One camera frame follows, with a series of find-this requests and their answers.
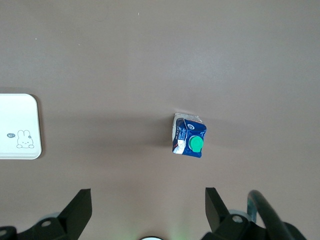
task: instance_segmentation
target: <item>black cable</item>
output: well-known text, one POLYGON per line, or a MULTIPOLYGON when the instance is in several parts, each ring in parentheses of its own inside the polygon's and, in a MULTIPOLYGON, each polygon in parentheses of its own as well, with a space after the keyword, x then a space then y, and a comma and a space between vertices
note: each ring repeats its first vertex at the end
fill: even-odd
POLYGON ((265 197, 257 190, 248 194, 247 213, 256 222, 260 214, 270 240, 295 240, 265 197))

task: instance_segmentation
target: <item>blue carton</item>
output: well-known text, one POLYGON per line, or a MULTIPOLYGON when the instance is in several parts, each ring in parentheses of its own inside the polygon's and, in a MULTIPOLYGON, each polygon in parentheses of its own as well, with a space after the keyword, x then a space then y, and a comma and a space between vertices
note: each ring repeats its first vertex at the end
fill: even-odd
POLYGON ((201 158, 207 127, 198 116, 176 113, 172 126, 172 152, 201 158))

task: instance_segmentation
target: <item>black bracket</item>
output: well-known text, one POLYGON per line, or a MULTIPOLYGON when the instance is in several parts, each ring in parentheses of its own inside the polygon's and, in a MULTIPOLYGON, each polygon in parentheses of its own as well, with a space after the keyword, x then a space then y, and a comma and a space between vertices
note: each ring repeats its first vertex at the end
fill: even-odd
POLYGON ((14 226, 2 226, 0 240, 77 240, 91 215, 91 191, 82 189, 58 217, 43 219, 21 233, 14 226))
POLYGON ((248 195, 249 218, 244 214, 230 214, 215 188, 205 189, 205 213, 212 232, 201 240, 307 240, 295 226, 281 221, 256 190, 248 195), (265 228, 255 224, 257 213, 265 228))

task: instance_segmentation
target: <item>bunny illustration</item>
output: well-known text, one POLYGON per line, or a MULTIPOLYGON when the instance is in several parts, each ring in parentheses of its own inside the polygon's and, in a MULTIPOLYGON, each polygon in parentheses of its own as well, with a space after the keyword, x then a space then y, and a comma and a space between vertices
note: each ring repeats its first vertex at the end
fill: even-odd
POLYGON ((16 146, 18 149, 24 148, 24 149, 33 149, 34 141, 32 140, 30 136, 30 132, 28 130, 20 130, 18 131, 18 145, 16 146))

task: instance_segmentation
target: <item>white tray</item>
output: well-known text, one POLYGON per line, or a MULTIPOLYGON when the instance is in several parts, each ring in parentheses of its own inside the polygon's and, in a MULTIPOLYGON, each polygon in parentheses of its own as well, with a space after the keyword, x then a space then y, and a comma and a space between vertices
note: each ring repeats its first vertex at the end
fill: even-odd
POLYGON ((37 101, 29 94, 0 94, 0 159, 41 154, 37 101))

